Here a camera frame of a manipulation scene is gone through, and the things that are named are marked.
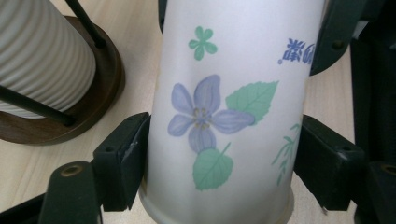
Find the wooden base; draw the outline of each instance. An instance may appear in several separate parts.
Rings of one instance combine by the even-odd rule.
[[[51,119],[24,119],[0,111],[0,138],[27,145],[49,145],[67,141],[91,128],[108,110],[124,87],[124,70],[120,55],[108,35],[96,26],[106,41],[97,49],[82,24],[75,17],[66,17],[87,41],[96,60],[93,82],[83,98],[64,113],[76,118],[72,126]]]

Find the paper cup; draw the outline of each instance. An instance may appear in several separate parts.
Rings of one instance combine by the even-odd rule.
[[[91,86],[93,53],[49,0],[0,3],[0,85],[65,111]],[[0,101],[0,111],[42,118]]]
[[[159,223],[286,223],[323,0],[168,1],[140,197]]]

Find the screw hole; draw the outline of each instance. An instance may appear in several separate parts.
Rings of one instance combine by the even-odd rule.
[[[105,151],[106,152],[113,152],[113,151],[115,151],[116,149],[114,149],[114,147],[107,147],[106,149],[105,149]]]
[[[68,167],[64,168],[61,171],[61,176],[69,177],[69,176],[77,175],[82,170],[83,170],[83,168],[80,165],[71,165],[71,166],[68,166]]]
[[[345,46],[345,43],[342,40],[334,40],[332,42],[332,48],[335,49],[335,50],[343,49],[344,46]]]
[[[344,151],[352,151],[352,148],[350,147],[341,147],[341,149]]]

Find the wooden table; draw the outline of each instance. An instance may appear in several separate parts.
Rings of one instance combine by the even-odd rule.
[[[64,15],[73,15],[64,0],[52,0]],[[46,191],[50,174],[70,161],[91,161],[95,148],[125,118],[151,112],[162,34],[157,0],[81,0],[92,21],[107,32],[120,52],[126,72],[119,100],[84,134],[44,147],[0,141],[0,211]],[[353,141],[349,53],[322,74],[308,79],[304,112]],[[348,212],[326,212],[295,175],[294,212],[289,223],[353,223],[355,204]],[[103,213],[105,223],[155,223],[138,197],[132,211]]]

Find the white roll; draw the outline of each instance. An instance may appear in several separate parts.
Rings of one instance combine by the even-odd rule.
[[[92,50],[49,0],[0,2],[0,85],[65,111],[92,84]],[[0,101],[0,111],[42,118]]]

